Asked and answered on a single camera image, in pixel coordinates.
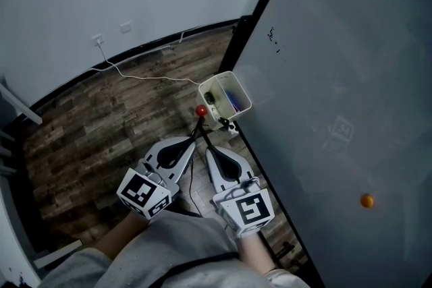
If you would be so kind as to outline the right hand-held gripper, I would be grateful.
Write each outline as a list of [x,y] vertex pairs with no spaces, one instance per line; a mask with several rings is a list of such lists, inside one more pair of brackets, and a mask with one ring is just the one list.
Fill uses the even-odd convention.
[[[213,203],[217,214],[237,238],[260,231],[275,217],[267,189],[252,177],[249,162],[234,151],[220,146],[206,149],[205,158],[215,189]],[[234,181],[243,181],[234,186]]]

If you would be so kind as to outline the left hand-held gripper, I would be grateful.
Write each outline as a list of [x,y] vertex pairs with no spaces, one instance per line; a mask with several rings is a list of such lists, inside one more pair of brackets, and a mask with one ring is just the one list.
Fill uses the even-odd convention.
[[140,161],[135,169],[129,168],[118,189],[117,196],[132,211],[147,220],[154,218],[169,206],[179,192],[177,182],[185,174],[196,150],[195,140],[188,136],[167,138],[154,144],[145,161],[156,160],[162,173]]

